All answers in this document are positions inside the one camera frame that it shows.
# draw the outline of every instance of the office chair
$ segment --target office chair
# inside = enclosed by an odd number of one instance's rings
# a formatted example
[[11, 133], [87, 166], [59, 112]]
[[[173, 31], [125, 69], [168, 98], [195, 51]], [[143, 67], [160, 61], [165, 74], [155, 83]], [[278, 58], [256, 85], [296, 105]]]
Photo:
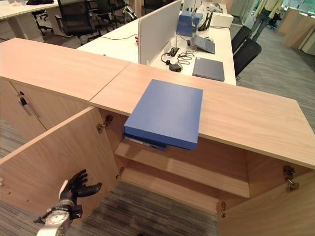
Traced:
[[98, 35], [89, 37], [88, 42], [101, 36], [102, 23], [98, 19], [92, 19], [90, 16], [87, 0], [58, 0], [58, 5], [61, 17], [58, 15], [55, 15], [55, 17], [59, 29], [65, 35], [77, 36], [81, 45], [83, 45], [81, 41], [82, 35], [98, 32]]
[[109, 17], [109, 14], [111, 13], [111, 7], [109, 0], [89, 0], [88, 1], [90, 12], [96, 14], [97, 17], [99, 17], [101, 20], [103, 20], [103, 26], [113, 26], [112, 20]]
[[47, 27], [47, 26], [41, 26], [37, 20], [37, 17], [39, 16], [42, 16], [43, 14], [45, 14], [45, 11], [46, 10], [41, 10], [41, 11], [35, 11], [35, 12], [32, 12], [32, 15], [34, 16], [35, 18], [35, 21], [36, 21], [36, 24], [37, 24], [37, 28], [40, 30], [41, 34], [42, 35], [45, 35], [45, 33], [43, 32], [43, 30], [50, 30], [51, 33], [54, 32], [53, 28], [51, 27]]
[[[124, 22], [128, 23], [137, 19], [137, 16], [131, 6], [125, 3], [124, 0], [110, 0], [110, 5], [112, 9], [112, 15], [114, 16], [114, 20], [117, 26], [117, 17], [122, 17]], [[116, 15], [116, 11], [123, 10], [122, 15]]]
[[241, 46], [241, 44], [246, 40], [246, 38], [250, 35], [251, 29], [242, 26], [237, 34], [232, 39], [232, 52], [233, 54], [237, 51], [237, 49]]
[[242, 70], [261, 52], [261, 46], [252, 39], [246, 39], [246, 42], [233, 56], [235, 76], [238, 76]]
[[144, 0], [145, 14], [147, 14], [147, 10], [151, 10], [150, 12], [152, 12], [161, 7], [163, 7], [163, 0]]

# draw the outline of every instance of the jeans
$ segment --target jeans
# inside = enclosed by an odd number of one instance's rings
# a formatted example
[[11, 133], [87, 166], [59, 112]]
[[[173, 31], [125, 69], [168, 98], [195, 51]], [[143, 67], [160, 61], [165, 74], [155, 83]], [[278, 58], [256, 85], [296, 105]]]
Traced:
[[255, 21], [254, 25], [252, 26], [252, 33], [250, 36], [256, 31], [257, 27], [259, 26], [256, 34], [252, 38], [254, 41], [257, 41], [258, 37], [260, 36], [263, 29], [268, 25], [270, 21], [269, 18], [270, 11], [267, 11], [265, 8], [262, 10], [259, 16], [257, 16], [257, 20]]

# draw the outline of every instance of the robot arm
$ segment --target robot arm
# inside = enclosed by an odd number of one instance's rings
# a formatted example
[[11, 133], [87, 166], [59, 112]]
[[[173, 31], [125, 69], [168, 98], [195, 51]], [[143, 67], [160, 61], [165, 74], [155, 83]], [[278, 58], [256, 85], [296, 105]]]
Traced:
[[82, 170], [70, 180], [65, 180], [59, 191], [59, 203], [48, 209], [48, 212], [35, 220], [35, 223], [45, 224], [37, 236], [64, 236], [74, 219], [81, 218], [82, 206], [77, 205], [77, 199], [97, 193], [102, 183], [87, 186], [88, 174]]

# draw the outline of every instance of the gray laptop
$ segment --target gray laptop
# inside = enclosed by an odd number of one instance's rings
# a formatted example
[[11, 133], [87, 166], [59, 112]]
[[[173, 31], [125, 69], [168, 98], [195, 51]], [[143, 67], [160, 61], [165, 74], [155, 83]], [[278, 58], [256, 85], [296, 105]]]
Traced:
[[196, 58], [192, 75], [206, 79], [224, 81], [223, 62], [205, 58]]
[[192, 44], [193, 46], [196, 46], [206, 52], [209, 52], [212, 54], [216, 53], [216, 45], [207, 38], [203, 38], [198, 35], [195, 35], [192, 38]]

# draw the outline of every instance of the blue folder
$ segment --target blue folder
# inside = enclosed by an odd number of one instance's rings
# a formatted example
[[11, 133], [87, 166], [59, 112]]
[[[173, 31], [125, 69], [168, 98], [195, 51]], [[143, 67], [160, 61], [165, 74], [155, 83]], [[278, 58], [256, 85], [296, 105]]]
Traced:
[[198, 141], [202, 90], [151, 80], [125, 123], [125, 133], [185, 149]]

